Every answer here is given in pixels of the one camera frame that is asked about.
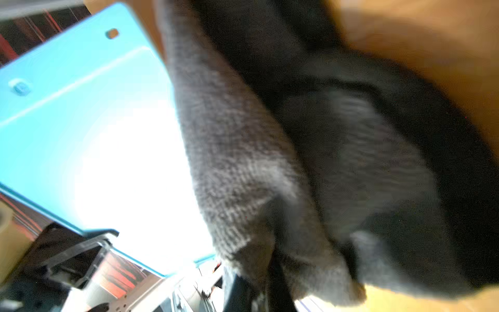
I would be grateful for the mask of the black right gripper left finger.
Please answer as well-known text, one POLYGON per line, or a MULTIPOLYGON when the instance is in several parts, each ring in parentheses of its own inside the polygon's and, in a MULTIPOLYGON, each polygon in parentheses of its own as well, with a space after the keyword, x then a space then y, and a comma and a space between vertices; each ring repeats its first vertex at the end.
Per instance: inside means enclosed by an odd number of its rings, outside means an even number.
POLYGON ((251 312, 256 292, 244 278, 226 273, 223 276, 224 308, 223 312, 251 312))

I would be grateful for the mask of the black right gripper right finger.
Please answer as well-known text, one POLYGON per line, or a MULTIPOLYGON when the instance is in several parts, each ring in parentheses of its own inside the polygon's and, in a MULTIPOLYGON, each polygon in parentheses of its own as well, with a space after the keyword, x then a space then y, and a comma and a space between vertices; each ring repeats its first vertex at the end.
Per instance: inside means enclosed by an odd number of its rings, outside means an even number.
POLYGON ((267 309, 273 312, 297 312, 276 253, 268 267, 267 309))

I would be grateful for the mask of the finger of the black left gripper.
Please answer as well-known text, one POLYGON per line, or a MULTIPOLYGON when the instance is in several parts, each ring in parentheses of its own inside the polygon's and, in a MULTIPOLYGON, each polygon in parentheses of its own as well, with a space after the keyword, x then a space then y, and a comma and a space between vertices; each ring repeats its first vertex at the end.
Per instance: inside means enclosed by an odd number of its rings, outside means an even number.
POLYGON ((84 289, 99 269, 119 233, 44 230, 36 240, 36 276, 61 287, 84 289))

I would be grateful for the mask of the white teal drawing tablet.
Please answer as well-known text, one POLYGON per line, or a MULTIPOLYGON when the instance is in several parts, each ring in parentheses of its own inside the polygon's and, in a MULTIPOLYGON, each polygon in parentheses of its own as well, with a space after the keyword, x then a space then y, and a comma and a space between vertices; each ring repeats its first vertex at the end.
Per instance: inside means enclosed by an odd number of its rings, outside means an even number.
POLYGON ((160 276, 214 256, 165 65, 123 3, 1 69, 1 191, 160 276))

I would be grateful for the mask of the dark grey wiping cloth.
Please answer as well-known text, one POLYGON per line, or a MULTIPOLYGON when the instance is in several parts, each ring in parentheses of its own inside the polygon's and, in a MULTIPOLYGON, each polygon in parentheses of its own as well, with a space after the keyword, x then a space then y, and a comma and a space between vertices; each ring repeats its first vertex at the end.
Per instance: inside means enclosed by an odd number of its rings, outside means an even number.
POLYGON ((346 48, 321 1, 156 1, 196 199, 268 311, 366 286, 459 299, 498 285, 498 163, 432 83, 346 48))

